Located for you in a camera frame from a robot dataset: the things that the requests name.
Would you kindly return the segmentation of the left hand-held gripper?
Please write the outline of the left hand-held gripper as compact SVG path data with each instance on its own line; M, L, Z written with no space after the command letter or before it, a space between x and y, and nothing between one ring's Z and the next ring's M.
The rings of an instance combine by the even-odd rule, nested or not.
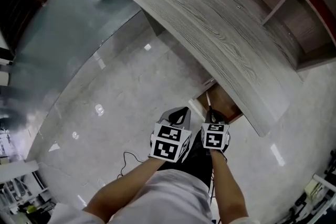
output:
M191 147L191 110L187 106L165 111L151 134L149 156L166 162L182 162Z

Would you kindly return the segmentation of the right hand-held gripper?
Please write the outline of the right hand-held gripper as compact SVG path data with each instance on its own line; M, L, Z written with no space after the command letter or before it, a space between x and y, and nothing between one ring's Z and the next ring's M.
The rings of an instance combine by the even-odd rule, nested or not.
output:
M201 139L203 147L212 150L225 152L229 146L230 134L229 125L226 125L226 116L214 110L214 123L212 111L206 113L205 123L201 127Z

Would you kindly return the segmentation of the wooden drawer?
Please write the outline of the wooden drawer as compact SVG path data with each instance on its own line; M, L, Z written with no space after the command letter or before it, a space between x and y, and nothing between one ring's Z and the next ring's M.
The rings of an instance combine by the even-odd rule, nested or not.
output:
M214 79L210 79L205 82L201 91L189 100L191 108L203 121L206 119L208 110L207 95L212 107L226 117L228 124L233 123L243 115L226 91Z

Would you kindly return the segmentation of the person's left forearm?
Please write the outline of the person's left forearm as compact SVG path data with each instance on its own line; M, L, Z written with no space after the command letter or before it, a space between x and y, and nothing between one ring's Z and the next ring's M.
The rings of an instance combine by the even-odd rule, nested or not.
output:
M121 208L126 206L153 176L165 161L150 157L124 176L102 187L89 201L83 211L88 212L104 223Z

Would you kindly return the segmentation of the person's right forearm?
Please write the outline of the person's right forearm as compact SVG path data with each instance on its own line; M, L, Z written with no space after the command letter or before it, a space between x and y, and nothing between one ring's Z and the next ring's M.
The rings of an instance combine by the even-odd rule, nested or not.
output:
M235 181L223 154L210 150L213 172L215 197L222 224L248 217L244 195Z

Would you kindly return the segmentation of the grey wooden desk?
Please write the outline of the grey wooden desk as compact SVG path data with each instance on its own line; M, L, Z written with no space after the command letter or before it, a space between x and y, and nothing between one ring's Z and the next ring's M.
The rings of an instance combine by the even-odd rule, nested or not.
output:
M261 0L133 0L173 35L238 105L259 136L299 92L299 45Z

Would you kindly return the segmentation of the person's dark trousers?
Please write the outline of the person's dark trousers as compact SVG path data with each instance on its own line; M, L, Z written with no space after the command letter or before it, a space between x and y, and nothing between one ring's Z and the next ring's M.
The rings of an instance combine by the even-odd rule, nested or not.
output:
M209 151L203 147L198 132L184 162L164 164L154 176L178 196L208 201L212 169Z

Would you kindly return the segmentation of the person's white shirt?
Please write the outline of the person's white shirt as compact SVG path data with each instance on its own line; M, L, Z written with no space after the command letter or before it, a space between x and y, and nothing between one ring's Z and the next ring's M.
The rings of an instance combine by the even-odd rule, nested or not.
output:
M153 176L136 196L108 223L100 218L57 204L48 224L213 224L208 201L178 196ZM230 224L256 224L249 216L236 219Z

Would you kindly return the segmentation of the pale yellow box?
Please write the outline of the pale yellow box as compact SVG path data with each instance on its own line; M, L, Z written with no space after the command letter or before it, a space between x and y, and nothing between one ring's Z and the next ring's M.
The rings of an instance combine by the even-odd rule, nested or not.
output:
M323 185L320 182L316 181L315 179L312 179L304 188L305 194L311 201L313 201L318 196L319 192L322 190Z

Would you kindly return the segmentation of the black equipment pile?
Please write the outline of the black equipment pile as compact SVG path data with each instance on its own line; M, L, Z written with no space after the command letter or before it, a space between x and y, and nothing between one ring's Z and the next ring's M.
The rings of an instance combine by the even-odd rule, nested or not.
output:
M330 152L330 160L324 174L313 178L323 185L323 190L311 201L305 191L288 213L274 224L336 224L336 150Z

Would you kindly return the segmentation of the white metal shelf rack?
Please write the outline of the white metal shelf rack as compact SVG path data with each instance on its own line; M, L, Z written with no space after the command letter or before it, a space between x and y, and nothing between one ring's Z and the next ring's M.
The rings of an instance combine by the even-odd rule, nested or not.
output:
M47 224L56 206L36 161L0 158L0 224Z

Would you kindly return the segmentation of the dark wooden cabinet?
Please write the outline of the dark wooden cabinet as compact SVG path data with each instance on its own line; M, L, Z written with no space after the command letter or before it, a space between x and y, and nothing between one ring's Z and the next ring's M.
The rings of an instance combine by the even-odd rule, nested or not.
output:
M31 20L48 0L0 0L0 32L13 55Z

